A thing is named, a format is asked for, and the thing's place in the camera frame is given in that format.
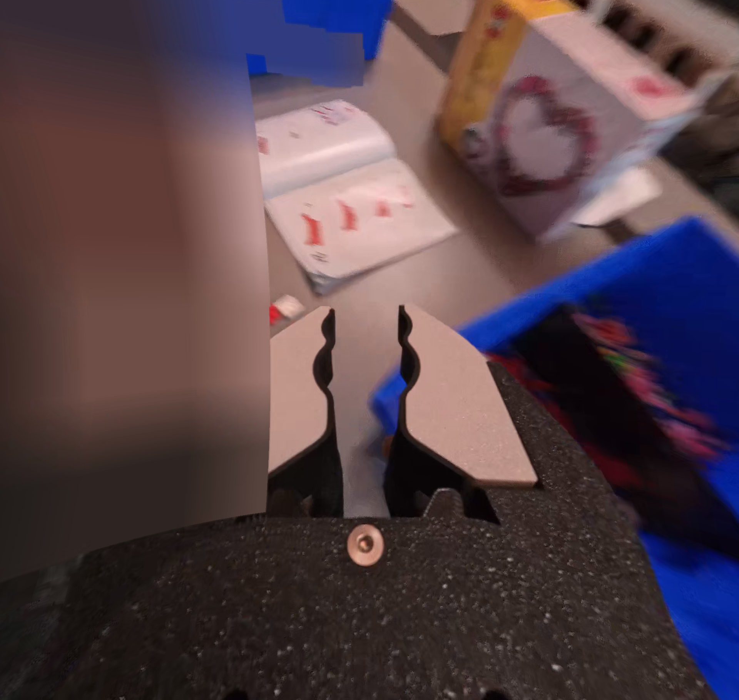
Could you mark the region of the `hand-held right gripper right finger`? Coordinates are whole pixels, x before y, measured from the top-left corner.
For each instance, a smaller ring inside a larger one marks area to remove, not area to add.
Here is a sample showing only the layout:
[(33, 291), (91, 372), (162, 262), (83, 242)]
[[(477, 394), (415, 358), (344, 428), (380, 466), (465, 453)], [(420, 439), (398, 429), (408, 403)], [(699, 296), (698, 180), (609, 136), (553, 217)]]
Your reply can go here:
[(533, 488), (538, 476), (485, 356), (417, 305), (399, 307), (398, 340), (397, 432), (474, 484)]

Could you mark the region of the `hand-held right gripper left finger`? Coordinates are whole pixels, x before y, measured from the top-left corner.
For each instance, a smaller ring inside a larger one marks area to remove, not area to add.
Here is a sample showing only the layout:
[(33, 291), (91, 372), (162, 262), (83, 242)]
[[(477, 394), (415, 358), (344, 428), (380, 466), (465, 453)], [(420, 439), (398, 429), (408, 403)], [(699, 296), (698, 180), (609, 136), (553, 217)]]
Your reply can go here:
[(275, 477), (329, 432), (336, 314), (321, 306), (270, 340), (268, 476)]

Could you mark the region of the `pile of red white pieces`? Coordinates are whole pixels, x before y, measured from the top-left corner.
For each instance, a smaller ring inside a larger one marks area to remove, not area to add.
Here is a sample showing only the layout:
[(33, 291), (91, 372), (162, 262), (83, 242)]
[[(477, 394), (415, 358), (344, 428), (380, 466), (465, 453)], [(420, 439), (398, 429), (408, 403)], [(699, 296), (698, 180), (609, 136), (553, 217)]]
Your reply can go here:
[(490, 362), (500, 364), (531, 393), (596, 464), (618, 496), (658, 497), (664, 494), (644, 464), (638, 462), (622, 446), (608, 440), (603, 430), (591, 427), (579, 414), (565, 407), (559, 400), (558, 389), (539, 378), (520, 356), (512, 353), (487, 353), (485, 357)]

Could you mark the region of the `lego instruction booklet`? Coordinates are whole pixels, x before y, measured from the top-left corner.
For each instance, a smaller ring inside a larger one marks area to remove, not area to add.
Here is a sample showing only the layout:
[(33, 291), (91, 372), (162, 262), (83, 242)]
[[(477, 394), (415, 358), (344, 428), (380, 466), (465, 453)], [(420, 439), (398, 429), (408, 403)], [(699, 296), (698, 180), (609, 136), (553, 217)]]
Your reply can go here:
[(458, 232), (354, 104), (257, 120), (256, 141), (266, 215), (319, 295)]

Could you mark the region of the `blue divided plastic bin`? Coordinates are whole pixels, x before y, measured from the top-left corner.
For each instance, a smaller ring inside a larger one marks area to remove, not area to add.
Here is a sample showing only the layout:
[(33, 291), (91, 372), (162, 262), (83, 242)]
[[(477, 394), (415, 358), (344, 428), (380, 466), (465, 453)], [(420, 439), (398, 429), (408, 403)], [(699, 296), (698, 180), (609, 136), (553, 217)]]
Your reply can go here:
[[(737, 423), (737, 254), (686, 219), (463, 328), (493, 350), (558, 300), (615, 292), (681, 390)], [(482, 488), (497, 522), (402, 517), (403, 609), (379, 698), (737, 698), (737, 559), (633, 529), (578, 443), (507, 370), (490, 372), (539, 477)]]

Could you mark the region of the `pile of pink lego pieces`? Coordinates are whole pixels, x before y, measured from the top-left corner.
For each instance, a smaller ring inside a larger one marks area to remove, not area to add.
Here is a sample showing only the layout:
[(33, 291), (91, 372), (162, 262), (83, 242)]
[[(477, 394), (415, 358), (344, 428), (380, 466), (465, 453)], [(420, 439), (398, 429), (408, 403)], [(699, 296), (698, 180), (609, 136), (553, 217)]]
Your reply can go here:
[(666, 386), (659, 360), (644, 351), (624, 320), (585, 309), (576, 309), (573, 319), (681, 455), (705, 463), (729, 450), (729, 442), (714, 421)]

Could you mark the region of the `yellow white lego box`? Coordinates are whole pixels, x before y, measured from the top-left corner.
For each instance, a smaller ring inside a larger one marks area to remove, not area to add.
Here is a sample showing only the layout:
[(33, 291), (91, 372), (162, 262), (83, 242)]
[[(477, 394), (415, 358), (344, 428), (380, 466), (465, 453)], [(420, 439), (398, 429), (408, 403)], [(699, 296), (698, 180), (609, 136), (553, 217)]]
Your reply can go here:
[(566, 0), (475, 0), (437, 130), (537, 242), (691, 121), (717, 83), (690, 85)]

